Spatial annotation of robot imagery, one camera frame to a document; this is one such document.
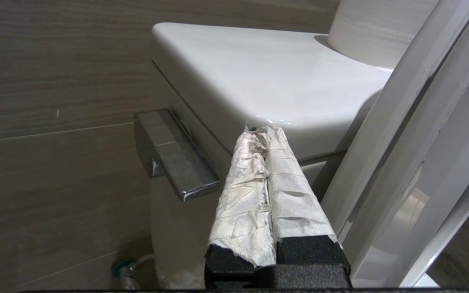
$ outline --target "flush lever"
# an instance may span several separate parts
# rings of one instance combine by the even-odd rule
[[[151,178],[166,175],[181,201],[220,187],[218,176],[169,110],[134,115],[138,157]]]

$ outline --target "tile grout line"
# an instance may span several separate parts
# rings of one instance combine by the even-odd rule
[[[107,256],[111,256],[112,254],[116,254],[116,253],[121,252],[121,251],[123,251],[123,249],[119,249],[119,250],[116,250],[116,251],[112,251],[112,252],[110,252],[109,254],[104,254],[104,255],[102,255],[102,256],[98,256],[98,257],[96,257],[96,258],[92,258],[91,260],[87,260],[87,261],[85,261],[85,262],[78,263],[77,265],[73,265],[73,266],[71,266],[71,267],[67,267],[66,269],[61,269],[60,271],[56,271],[56,272],[51,273],[51,274],[48,274],[48,275],[46,275],[46,276],[42,276],[42,277],[37,278],[37,279],[35,279],[35,280],[29,281],[29,282],[25,282],[25,283],[23,283],[23,284],[19,284],[19,285],[17,285],[17,286],[14,286],[13,288],[0,291],[0,293],[7,293],[7,292],[11,292],[11,291],[13,292],[15,289],[18,289],[18,288],[20,288],[20,287],[23,287],[23,286],[26,286],[26,285],[30,285],[30,284],[32,284],[32,283],[34,283],[34,282],[39,281],[39,280],[43,280],[43,279],[45,279],[45,278],[49,278],[49,277],[51,277],[51,276],[55,276],[55,275],[57,275],[57,274],[63,273],[64,271],[68,271],[68,270],[70,270],[70,269],[74,269],[74,268],[76,268],[76,267],[80,267],[80,266],[82,266],[82,265],[86,265],[86,264],[88,264],[88,263],[91,263],[91,262],[93,262],[93,261],[98,260],[99,258],[105,258],[105,257],[107,257]]]
[[[92,129],[106,128],[106,127],[113,127],[113,126],[122,126],[122,125],[128,125],[128,124],[133,124],[133,122],[107,124],[107,125],[101,125],[101,126],[84,127],[84,128],[76,128],[76,129],[69,129],[69,130],[45,132],[45,133],[34,133],[33,135],[25,135],[25,136],[5,137],[5,138],[0,138],[0,141],[13,140],[13,139],[22,139],[22,138],[33,138],[33,137],[38,137],[38,136],[55,135],[55,134],[59,134],[59,133],[67,133],[67,132],[74,132],[74,131],[81,131],[81,130],[92,130]]]

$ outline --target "toilet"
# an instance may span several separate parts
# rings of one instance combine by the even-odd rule
[[[384,5],[381,0],[367,2]],[[397,28],[405,30],[406,39],[385,41],[374,35],[378,39],[372,45],[356,35],[359,26],[348,26],[348,17],[355,13],[348,3],[340,4],[329,35],[156,24],[149,65],[156,107],[173,113],[221,180],[244,128],[279,125],[321,201],[376,97],[437,1],[421,1],[404,15],[418,15],[411,18],[411,26]],[[334,39],[333,32],[340,37]],[[349,39],[354,46],[348,46]],[[361,43],[372,46],[367,50],[374,54],[356,50]],[[378,53],[381,48],[384,54]],[[164,176],[149,184],[161,287],[203,288],[204,255],[222,186],[182,202]]]

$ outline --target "brown tiled wall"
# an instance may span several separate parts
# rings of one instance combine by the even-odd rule
[[[337,4],[0,0],[0,291],[108,288],[115,259],[149,252],[131,120],[153,107],[153,24],[326,33]]]

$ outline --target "wood-grain wall tile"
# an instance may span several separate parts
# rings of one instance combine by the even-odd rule
[[[146,254],[152,254],[151,240],[143,239],[132,243],[121,251],[112,252],[91,261],[48,275],[40,280],[9,289],[3,293],[17,291],[54,291],[54,290],[106,290],[122,289],[118,278],[113,278],[110,267],[116,261],[125,258],[138,259]],[[159,289],[155,263],[147,260],[140,266],[140,272],[135,279],[143,290]]]
[[[0,291],[149,237],[148,182],[132,124],[0,140]]]
[[[152,108],[153,24],[326,33],[338,0],[0,0],[0,138],[131,121]]]

